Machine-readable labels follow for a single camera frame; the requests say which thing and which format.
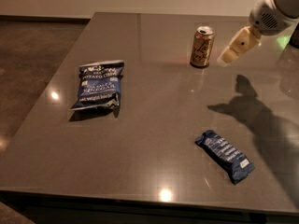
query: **blue snack bag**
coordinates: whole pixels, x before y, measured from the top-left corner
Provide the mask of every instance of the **blue snack bag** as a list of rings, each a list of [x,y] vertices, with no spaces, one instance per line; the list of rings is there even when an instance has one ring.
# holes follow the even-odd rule
[[[253,163],[245,154],[214,131],[204,132],[196,138],[195,144],[202,147],[228,173],[234,184],[245,179],[254,169]]]
[[[71,109],[119,107],[121,102],[120,75],[123,67],[124,61],[122,60],[88,63],[80,66],[78,99]]]

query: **gray tabletop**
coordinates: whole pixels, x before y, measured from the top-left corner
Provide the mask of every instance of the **gray tabletop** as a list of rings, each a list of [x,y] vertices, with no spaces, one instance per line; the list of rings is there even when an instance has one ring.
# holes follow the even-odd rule
[[[206,69],[189,65],[199,25],[216,30]],[[1,155],[0,190],[298,214],[298,51],[283,44],[290,29],[219,67],[245,25],[96,13]],[[71,111],[78,67],[117,59],[126,61],[120,111]],[[241,183],[194,143],[208,129],[254,163]]]

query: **brown floor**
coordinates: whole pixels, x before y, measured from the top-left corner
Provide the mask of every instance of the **brown floor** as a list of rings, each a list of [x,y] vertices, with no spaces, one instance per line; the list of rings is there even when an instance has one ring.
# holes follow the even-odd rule
[[[0,159],[86,24],[0,21]],[[0,224],[34,223],[0,203]]]

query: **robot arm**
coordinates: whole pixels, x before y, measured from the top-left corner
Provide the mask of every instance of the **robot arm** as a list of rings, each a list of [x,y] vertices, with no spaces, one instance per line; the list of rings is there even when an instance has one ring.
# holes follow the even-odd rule
[[[299,0],[259,0],[249,15],[249,27],[241,29],[224,49],[219,64],[232,63],[260,43],[262,35],[277,35],[299,21]]]

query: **can lid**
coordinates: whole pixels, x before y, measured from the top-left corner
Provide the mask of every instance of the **can lid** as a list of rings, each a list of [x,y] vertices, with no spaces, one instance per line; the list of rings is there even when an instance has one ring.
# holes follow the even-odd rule
[[[212,34],[214,34],[213,28],[211,28],[209,26],[199,26],[197,28],[197,32],[202,34],[202,35],[212,35]]]

